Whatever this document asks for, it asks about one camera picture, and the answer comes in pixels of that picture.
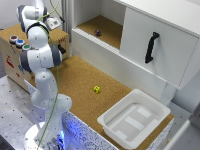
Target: yellow cube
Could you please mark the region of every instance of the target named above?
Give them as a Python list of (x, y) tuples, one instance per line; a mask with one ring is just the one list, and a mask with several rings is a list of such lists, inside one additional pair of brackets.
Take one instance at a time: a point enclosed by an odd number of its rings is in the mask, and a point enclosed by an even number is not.
[(99, 92), (100, 92), (100, 87), (95, 86), (95, 87), (94, 87), (94, 92), (97, 93), (97, 94), (99, 94)]

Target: drawer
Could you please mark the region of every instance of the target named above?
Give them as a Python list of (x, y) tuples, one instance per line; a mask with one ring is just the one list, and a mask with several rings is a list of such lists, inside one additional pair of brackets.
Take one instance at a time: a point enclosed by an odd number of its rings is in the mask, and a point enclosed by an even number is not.
[[(153, 60), (146, 64), (145, 57), (154, 32), (160, 36), (154, 40)], [(127, 8), (120, 54), (179, 86), (197, 41), (196, 36)]]

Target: cardboard box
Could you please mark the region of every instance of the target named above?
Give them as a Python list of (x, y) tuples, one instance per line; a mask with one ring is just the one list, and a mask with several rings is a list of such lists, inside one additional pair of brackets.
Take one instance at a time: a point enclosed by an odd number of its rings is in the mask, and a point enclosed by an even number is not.
[[(17, 49), (15, 45), (10, 44), (9, 39), (12, 35), (17, 35), (19, 39), (23, 39), (26, 44), (29, 44), (27, 36), (22, 32), (19, 24), (0, 31), (0, 51), (5, 71), (10, 78), (28, 91), (28, 88), (24, 83), (24, 79), (29, 81), (33, 77), (33, 74), (25, 71), (20, 65), (19, 56), (22, 50)], [(57, 28), (50, 31), (50, 36), (54, 45), (60, 44), (66, 50), (66, 53), (63, 54), (63, 60), (69, 58), (69, 35)]]

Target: cabinet handle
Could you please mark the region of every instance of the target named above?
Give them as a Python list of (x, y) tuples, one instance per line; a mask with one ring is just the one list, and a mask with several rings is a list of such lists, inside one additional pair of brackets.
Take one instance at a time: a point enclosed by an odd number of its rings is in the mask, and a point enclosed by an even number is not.
[(145, 57), (145, 63), (148, 64), (153, 60), (153, 57), (151, 57), (151, 53), (153, 50), (153, 46), (154, 46), (154, 40), (157, 39), (160, 35), (156, 32), (153, 32), (153, 36), (151, 37), (150, 41), (149, 41), (149, 45), (148, 45), (148, 49), (147, 49), (147, 54)]

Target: white plastic bin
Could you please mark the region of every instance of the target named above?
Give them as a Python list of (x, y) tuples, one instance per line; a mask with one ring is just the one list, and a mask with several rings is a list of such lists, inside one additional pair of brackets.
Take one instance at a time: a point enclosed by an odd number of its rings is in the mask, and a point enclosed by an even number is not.
[(170, 109), (133, 90), (98, 118), (105, 133), (126, 149), (136, 149), (169, 115)]

